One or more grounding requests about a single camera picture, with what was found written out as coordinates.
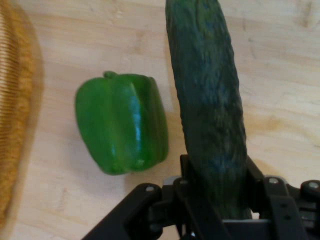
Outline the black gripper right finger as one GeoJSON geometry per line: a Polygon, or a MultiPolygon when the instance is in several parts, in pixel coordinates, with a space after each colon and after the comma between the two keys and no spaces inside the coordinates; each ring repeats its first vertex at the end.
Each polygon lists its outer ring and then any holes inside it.
{"type": "Polygon", "coordinates": [[[273,240],[318,240],[320,238],[320,182],[304,181],[293,187],[282,177],[264,175],[247,158],[248,205],[271,227],[273,240]]]}

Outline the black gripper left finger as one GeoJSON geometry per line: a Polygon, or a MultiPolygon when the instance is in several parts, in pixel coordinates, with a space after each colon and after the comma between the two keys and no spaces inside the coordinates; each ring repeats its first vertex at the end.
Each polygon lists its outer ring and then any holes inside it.
{"type": "Polygon", "coordinates": [[[157,240],[176,226],[182,240],[222,240],[224,224],[209,202],[196,192],[193,167],[180,157],[181,177],[159,187],[135,187],[85,236],[85,240],[157,240]]]}

